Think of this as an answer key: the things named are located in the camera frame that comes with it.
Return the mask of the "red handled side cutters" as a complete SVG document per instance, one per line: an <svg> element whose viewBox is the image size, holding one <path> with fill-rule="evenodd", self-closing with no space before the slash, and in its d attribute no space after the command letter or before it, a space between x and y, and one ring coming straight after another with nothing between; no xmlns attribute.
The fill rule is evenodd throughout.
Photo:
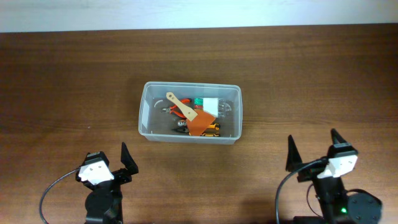
<svg viewBox="0 0 398 224"><path fill-rule="evenodd" d="M181 100L182 103L189 105L192 100L190 98L184 98ZM167 108L162 108L161 109L162 113L168 113L168 114L174 114L178 116L179 118L185 119L185 115L180 111L177 105L173 105Z"/></svg>

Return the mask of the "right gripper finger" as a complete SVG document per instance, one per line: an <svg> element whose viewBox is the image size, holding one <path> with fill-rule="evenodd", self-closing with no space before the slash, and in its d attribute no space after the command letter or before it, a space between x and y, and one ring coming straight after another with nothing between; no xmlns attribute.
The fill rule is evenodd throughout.
<svg viewBox="0 0 398 224"><path fill-rule="evenodd" d="M347 143L347 141L338 133L336 129L331 129L331 140L333 144L343 144Z"/></svg>
<svg viewBox="0 0 398 224"><path fill-rule="evenodd" d="M299 151L296 147L295 141L292 135L288 136L288 153L285 170L292 172L298 169L303 164L302 158L300 157Z"/></svg>

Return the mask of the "orange bit holder strip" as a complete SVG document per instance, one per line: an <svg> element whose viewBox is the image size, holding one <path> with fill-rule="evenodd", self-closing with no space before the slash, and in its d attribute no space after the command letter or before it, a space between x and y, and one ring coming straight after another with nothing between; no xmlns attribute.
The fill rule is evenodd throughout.
<svg viewBox="0 0 398 224"><path fill-rule="evenodd" d="M184 127L184 126L187 126L187 122L185 120L180 120L177 122L177 125L179 127Z"/></svg>

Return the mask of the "screwdriver set clear pack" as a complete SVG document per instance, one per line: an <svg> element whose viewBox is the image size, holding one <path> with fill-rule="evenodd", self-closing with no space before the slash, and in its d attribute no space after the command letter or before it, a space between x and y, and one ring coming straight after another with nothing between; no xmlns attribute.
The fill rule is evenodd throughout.
<svg viewBox="0 0 398 224"><path fill-rule="evenodd" d="M194 108L203 110L215 118L224 118L232 111L231 105L224 98L195 98Z"/></svg>

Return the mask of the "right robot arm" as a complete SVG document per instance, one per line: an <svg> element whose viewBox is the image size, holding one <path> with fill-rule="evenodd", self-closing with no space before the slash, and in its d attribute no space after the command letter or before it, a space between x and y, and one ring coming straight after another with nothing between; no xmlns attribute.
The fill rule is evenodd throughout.
<svg viewBox="0 0 398 224"><path fill-rule="evenodd" d="M304 163L293 137L288 137L287 178L297 174L298 182L312 183L322 214L296 216L292 223L379 223L382 215L380 199L363 189L347 190L342 176L354 170L358 150L335 129L327 155Z"/></svg>

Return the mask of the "orange black long-nose pliers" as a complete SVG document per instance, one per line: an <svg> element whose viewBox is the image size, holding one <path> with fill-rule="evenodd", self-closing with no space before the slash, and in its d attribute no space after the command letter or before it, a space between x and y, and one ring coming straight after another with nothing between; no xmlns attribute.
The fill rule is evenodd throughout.
<svg viewBox="0 0 398 224"><path fill-rule="evenodd" d="M189 136L192 136L192 133L189 131L189 129L186 126L173 129L173 131L175 131L177 133L187 134ZM207 127L207 129L205 130L205 132L201 133L201 136L220 137L220 125L218 123L209 125Z"/></svg>

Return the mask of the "orange scraper wooden handle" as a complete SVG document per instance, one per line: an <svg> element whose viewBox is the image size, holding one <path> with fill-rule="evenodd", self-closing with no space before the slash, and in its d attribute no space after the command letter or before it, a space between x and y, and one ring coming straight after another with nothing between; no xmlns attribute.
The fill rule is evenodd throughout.
<svg viewBox="0 0 398 224"><path fill-rule="evenodd" d="M183 104L172 92L166 93L166 98L174 103L187 119L187 127L192 136L200 136L207 127L215 121L215 117L203 110L195 110Z"/></svg>

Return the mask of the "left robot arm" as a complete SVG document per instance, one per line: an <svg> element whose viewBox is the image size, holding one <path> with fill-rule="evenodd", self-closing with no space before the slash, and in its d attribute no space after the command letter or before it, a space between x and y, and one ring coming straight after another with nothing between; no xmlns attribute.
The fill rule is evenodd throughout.
<svg viewBox="0 0 398 224"><path fill-rule="evenodd" d="M85 200L85 222L90 224L122 224L123 194L121 186L130 183L139 168L124 142L121 143L122 169L110 171L103 151L88 153L78 168L75 179L91 190Z"/></svg>

